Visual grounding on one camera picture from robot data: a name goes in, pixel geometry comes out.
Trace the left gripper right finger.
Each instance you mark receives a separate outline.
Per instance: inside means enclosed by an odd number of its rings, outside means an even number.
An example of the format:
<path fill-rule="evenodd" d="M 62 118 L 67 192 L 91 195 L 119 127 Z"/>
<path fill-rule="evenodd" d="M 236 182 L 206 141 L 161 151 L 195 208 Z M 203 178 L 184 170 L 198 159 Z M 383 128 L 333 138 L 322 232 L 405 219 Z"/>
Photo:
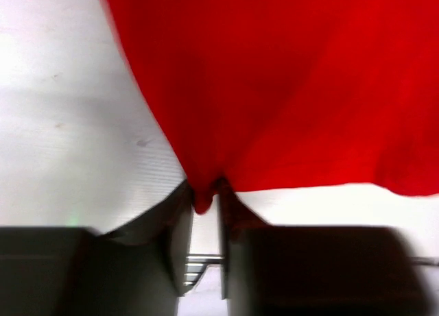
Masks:
<path fill-rule="evenodd" d="M 432 315 L 407 241 L 381 226 L 273 226 L 217 183 L 230 315 Z"/>

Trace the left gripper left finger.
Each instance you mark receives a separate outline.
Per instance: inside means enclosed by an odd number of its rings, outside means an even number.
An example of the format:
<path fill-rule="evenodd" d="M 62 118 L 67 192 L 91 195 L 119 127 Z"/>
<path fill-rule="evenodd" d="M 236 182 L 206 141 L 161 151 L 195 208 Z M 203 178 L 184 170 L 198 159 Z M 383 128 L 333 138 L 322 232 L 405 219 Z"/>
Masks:
<path fill-rule="evenodd" d="M 1 229 L 2 315 L 175 315 L 184 292 L 193 192 L 106 234 L 79 227 Z"/>

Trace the red t shirt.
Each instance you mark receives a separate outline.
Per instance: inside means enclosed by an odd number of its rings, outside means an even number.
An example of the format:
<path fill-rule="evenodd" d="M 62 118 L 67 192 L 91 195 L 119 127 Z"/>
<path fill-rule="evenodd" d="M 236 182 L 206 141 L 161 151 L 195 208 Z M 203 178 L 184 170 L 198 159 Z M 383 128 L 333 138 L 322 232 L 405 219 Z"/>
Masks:
<path fill-rule="evenodd" d="M 438 0 L 104 0 L 195 193 L 438 192 Z"/>

